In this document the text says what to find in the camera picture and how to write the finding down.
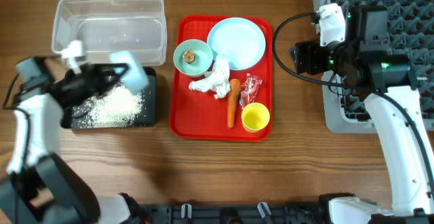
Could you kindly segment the light blue bowl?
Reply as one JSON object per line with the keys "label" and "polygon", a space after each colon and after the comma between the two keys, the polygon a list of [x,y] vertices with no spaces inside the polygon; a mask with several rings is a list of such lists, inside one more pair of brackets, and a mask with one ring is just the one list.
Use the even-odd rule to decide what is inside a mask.
{"label": "light blue bowl", "polygon": [[114,52],[109,55],[111,64],[126,64],[127,71],[121,75],[121,82],[132,93],[137,94],[149,85],[149,79],[138,59],[131,51]]}

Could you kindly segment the white rice pile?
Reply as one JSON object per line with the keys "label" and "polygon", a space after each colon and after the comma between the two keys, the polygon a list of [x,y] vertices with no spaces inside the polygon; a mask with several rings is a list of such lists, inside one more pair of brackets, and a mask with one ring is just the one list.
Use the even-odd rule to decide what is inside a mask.
{"label": "white rice pile", "polygon": [[131,126],[142,111],[142,92],[133,94],[119,84],[104,96],[89,99],[90,110],[79,124],[80,128],[116,128]]}

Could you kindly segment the brown food scrap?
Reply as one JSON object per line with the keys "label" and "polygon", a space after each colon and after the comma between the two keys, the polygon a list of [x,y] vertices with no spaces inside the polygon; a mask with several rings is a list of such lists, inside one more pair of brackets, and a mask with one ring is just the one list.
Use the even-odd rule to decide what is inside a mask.
{"label": "brown food scrap", "polygon": [[183,61],[185,61],[188,64],[191,64],[195,61],[195,53],[192,50],[187,50],[182,55]]}

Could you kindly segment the green bowl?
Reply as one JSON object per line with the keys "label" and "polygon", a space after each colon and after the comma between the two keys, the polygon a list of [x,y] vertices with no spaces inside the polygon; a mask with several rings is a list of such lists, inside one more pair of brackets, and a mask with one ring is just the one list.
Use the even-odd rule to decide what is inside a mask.
{"label": "green bowl", "polygon": [[[195,61],[191,64],[183,61],[182,55],[185,51],[192,50],[195,53]],[[189,39],[180,43],[173,55],[174,65],[176,69],[189,77],[200,77],[210,67],[214,56],[210,46],[198,39]]]}

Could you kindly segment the yellow plastic cup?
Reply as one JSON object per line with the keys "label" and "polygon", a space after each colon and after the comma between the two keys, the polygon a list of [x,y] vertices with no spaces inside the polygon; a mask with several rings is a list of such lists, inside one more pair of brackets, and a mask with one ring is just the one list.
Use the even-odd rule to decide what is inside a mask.
{"label": "yellow plastic cup", "polygon": [[243,128],[247,132],[256,133],[264,129],[271,120],[268,108],[259,103],[248,104],[241,113]]}

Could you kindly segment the white paper napkin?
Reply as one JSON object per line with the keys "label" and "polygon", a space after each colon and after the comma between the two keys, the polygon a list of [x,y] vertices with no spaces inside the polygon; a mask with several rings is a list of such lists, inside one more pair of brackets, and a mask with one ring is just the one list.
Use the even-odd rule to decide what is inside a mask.
{"label": "white paper napkin", "polygon": [[192,81],[189,89],[198,92],[213,91],[215,99],[224,98],[231,90],[229,62],[224,56],[217,55],[212,70],[205,72],[204,75],[204,79]]}

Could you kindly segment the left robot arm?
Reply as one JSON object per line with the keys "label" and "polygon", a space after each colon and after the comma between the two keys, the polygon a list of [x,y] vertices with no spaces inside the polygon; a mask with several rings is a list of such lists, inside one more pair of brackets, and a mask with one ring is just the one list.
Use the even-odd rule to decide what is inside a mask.
{"label": "left robot arm", "polygon": [[97,198],[60,157],[64,112],[118,82],[134,94],[149,80],[131,56],[108,64],[83,64],[56,81],[47,57],[31,56],[16,65],[22,78],[13,104],[17,121],[14,153],[1,181],[1,210],[12,223],[151,223],[152,218],[126,193]]}

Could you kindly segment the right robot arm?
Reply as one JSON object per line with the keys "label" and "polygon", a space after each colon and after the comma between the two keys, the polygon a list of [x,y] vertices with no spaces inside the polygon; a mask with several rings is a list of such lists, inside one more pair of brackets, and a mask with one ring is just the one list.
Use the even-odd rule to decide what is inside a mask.
{"label": "right robot arm", "polygon": [[391,209],[356,197],[327,198],[331,223],[432,223],[433,150],[420,110],[418,80],[410,59],[389,53],[388,12],[335,3],[311,14],[319,39],[291,50],[297,73],[333,71],[362,98],[380,139],[392,189]]}

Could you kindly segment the black waste tray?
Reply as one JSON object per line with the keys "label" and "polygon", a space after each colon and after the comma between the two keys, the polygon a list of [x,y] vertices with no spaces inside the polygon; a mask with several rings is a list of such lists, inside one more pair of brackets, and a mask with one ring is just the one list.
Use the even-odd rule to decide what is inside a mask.
{"label": "black waste tray", "polygon": [[[133,128],[152,126],[156,122],[156,72],[151,67],[145,67],[144,71],[149,79],[149,85],[142,92],[142,111],[136,116],[131,126],[116,127],[116,128]],[[83,121],[85,115],[90,110],[90,101],[85,100],[81,105],[72,107],[65,111],[61,121],[61,127],[71,130],[84,130],[94,128],[80,128],[79,124]]]}

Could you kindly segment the grey dishwasher rack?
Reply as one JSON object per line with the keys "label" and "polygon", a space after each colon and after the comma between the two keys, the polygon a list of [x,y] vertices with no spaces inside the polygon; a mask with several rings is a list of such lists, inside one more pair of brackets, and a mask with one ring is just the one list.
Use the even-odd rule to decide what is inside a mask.
{"label": "grey dishwasher rack", "polygon": [[[390,54],[409,57],[420,83],[420,106],[427,130],[433,129],[433,0],[313,0],[320,6],[337,3],[347,14],[354,5],[383,5],[388,11]],[[364,103],[340,88],[323,87],[325,122],[337,133],[374,133],[375,127]]]}

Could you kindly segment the clear plastic bin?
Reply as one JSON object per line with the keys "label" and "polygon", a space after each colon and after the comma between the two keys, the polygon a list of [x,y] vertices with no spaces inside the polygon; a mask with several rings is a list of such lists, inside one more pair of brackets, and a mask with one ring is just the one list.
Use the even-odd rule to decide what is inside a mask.
{"label": "clear plastic bin", "polygon": [[93,63],[130,51],[144,67],[161,66],[167,52],[164,0],[60,0],[52,52],[60,54],[74,40],[84,43]]}

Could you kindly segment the red candy wrapper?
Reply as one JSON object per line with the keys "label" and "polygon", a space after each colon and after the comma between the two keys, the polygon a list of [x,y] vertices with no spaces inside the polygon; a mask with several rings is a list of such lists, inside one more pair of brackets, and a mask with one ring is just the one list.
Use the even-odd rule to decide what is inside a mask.
{"label": "red candy wrapper", "polygon": [[261,77],[257,75],[252,75],[250,73],[246,75],[246,80],[241,85],[241,93],[239,99],[239,103],[242,109],[245,109],[247,105],[255,101],[256,95],[261,85],[262,85]]}

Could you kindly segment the light blue plate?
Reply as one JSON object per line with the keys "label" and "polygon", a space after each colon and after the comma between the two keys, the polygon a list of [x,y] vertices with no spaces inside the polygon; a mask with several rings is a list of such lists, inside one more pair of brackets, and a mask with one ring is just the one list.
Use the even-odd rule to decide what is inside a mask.
{"label": "light blue plate", "polygon": [[263,57],[266,39],[260,27],[245,18],[226,18],[208,33],[207,44],[216,58],[221,55],[233,71],[255,66]]}

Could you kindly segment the orange carrot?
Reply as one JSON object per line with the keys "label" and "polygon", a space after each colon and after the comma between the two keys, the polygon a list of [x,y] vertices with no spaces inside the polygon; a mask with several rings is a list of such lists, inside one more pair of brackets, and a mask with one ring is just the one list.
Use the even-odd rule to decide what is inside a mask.
{"label": "orange carrot", "polygon": [[241,92],[241,82],[238,79],[230,80],[230,91],[227,100],[227,126],[232,128],[235,123],[235,112],[238,103],[238,96]]}

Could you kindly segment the red plastic tray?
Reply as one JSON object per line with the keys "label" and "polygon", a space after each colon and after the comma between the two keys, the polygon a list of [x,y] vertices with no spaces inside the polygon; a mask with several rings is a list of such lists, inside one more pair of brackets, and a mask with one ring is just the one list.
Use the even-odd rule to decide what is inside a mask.
{"label": "red plastic tray", "polygon": [[[271,39],[273,30],[264,18],[249,17],[248,20],[251,20],[263,32],[266,49],[258,64],[245,71],[232,71],[231,78],[244,82],[248,73],[261,77],[263,83],[258,89],[255,101],[272,111],[273,55]],[[192,77],[188,77],[178,70],[174,71],[169,125],[176,136],[200,140],[260,142],[271,133],[272,122],[269,122],[259,132],[247,132],[243,128],[241,108],[239,107],[235,113],[234,127],[228,128],[226,125],[227,99],[215,99],[214,93],[211,91],[203,93],[188,89],[188,85],[193,80]]]}

